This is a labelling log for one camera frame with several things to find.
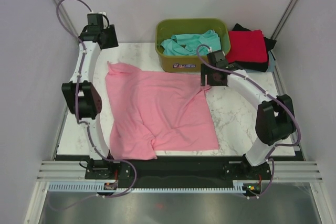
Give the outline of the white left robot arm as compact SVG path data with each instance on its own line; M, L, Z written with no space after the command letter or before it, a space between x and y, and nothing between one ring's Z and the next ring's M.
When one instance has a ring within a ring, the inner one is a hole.
M119 44L115 27L104 12L89 13L87 22L78 37L79 56L74 73L68 82L61 85L61 90L70 113L82 126L88 142L85 178L117 179L117 166L107 160L111 154L100 122L102 98L93 85L93 76L102 50Z

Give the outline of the pink t shirt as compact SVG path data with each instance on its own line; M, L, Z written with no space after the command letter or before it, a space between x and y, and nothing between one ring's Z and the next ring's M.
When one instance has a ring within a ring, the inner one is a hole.
M106 90L114 118L110 151L116 159L155 159L158 151L219 148L206 101L209 87L195 74L143 71L109 63Z

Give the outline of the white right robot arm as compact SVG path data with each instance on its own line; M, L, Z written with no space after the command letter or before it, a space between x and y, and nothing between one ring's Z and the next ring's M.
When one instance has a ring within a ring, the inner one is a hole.
M268 93L240 65L229 63L221 50L208 50L207 60L201 64L201 85L230 87L256 109L257 138L238 169L243 177L255 178L267 169L269 156L282 140L298 129L291 97Z

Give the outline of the olive green plastic bin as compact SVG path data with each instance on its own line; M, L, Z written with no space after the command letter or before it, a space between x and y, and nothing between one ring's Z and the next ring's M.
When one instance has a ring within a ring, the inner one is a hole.
M198 56L168 56L164 55L161 42L178 34L203 34L214 30L221 43L224 54L230 51L230 40L226 24L217 18L183 18L166 19L159 22L155 31L155 50L159 55L162 69L165 72L199 72L202 62Z

